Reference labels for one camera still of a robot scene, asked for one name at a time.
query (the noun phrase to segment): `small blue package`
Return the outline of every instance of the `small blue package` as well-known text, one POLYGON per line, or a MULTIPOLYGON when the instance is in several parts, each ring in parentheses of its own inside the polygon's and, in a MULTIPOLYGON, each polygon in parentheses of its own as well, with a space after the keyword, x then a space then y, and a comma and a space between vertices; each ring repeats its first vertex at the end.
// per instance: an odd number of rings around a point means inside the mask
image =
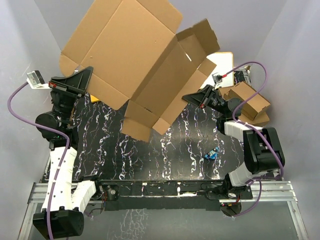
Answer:
POLYGON ((216 160, 218 157, 219 150, 220 149, 218 147, 215 147, 210 152, 208 152, 206 155, 204 155, 204 158, 208 159, 208 160, 216 160))

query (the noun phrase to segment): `open cardboard box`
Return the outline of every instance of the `open cardboard box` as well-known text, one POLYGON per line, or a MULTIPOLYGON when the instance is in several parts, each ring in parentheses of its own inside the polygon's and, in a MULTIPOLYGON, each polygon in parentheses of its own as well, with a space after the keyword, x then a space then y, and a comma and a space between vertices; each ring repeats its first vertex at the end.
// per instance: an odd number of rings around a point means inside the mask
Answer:
POLYGON ((167 0, 95 0, 60 56, 65 76, 92 66, 87 91, 117 110, 122 133, 149 141, 164 134, 216 65, 220 49, 205 19, 177 34, 182 15, 167 0))

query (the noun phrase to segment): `cable connector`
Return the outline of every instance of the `cable connector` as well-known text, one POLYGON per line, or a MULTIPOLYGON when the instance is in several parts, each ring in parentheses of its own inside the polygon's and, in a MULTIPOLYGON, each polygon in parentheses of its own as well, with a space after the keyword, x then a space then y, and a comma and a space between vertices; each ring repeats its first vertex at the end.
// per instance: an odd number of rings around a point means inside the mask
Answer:
POLYGON ((26 81, 32 89, 50 89, 38 70, 28 72, 26 75, 26 81))
POLYGON ((223 78, 223 76, 212 74, 212 78, 213 78, 213 81, 214 81, 215 84, 220 84, 220 83, 222 83, 222 78, 223 78))

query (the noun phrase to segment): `white wall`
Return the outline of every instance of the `white wall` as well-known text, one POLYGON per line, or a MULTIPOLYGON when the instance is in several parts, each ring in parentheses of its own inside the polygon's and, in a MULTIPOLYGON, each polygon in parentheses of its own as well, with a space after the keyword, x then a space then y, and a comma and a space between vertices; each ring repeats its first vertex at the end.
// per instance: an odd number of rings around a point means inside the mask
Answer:
MULTIPOLYGON (((49 156, 48 143, 33 126, 10 115, 7 99, 26 81, 26 72, 43 77, 60 73, 60 49, 33 0, 1 0, 0 44, 0 239, 16 240, 33 182, 39 182, 49 156)), ((28 86, 13 109, 34 121, 51 109, 49 92, 28 86)))
MULTIPOLYGON (((269 73, 263 94, 271 101, 270 125, 277 129, 284 175, 292 181, 311 240, 320 236, 319 26, 318 0, 287 1, 256 58, 269 73)), ((258 69, 252 70, 255 86, 263 79, 258 69)))
MULTIPOLYGON (((93 0, 34 0, 59 47, 64 48, 93 0)), ((222 52, 234 63, 253 60, 286 0, 169 0, 184 16, 183 30, 208 18, 222 52)))

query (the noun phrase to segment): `black marble tabletop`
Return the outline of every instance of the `black marble tabletop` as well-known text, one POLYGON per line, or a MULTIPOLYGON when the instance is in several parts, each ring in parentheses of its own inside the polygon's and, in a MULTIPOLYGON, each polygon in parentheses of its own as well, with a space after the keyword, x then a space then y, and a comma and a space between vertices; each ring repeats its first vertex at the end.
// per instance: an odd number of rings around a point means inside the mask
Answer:
POLYGON ((164 135, 152 130, 144 142, 121 133, 126 107, 91 103, 89 94, 75 103, 72 120, 79 145, 74 180, 92 174, 101 180, 220 180, 243 162, 242 144, 217 131, 219 113, 211 108, 188 104, 164 135), (217 159, 205 159, 216 147, 217 159))

